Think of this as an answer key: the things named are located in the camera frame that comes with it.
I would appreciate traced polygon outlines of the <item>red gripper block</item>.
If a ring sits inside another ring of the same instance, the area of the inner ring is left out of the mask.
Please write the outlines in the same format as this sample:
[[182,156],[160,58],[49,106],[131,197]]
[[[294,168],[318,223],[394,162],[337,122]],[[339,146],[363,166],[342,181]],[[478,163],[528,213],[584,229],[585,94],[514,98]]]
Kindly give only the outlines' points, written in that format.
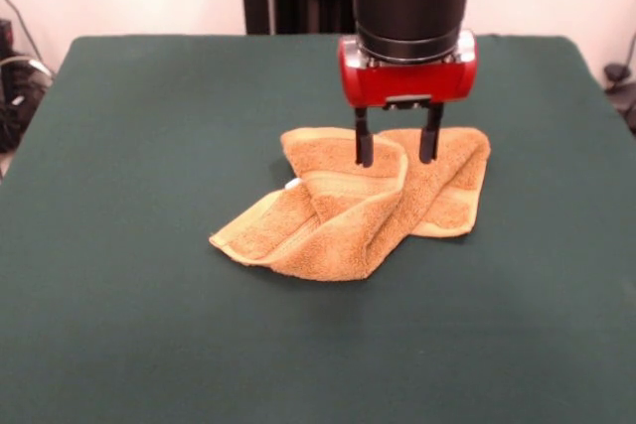
[[437,158],[443,103],[469,95],[478,67],[478,46],[473,33],[463,30],[448,56],[432,63],[399,65],[369,56],[358,38],[351,35],[339,40],[338,60],[345,97],[355,108],[356,164],[369,168],[374,162],[374,138],[366,108],[409,109],[427,105],[419,161],[430,164]]

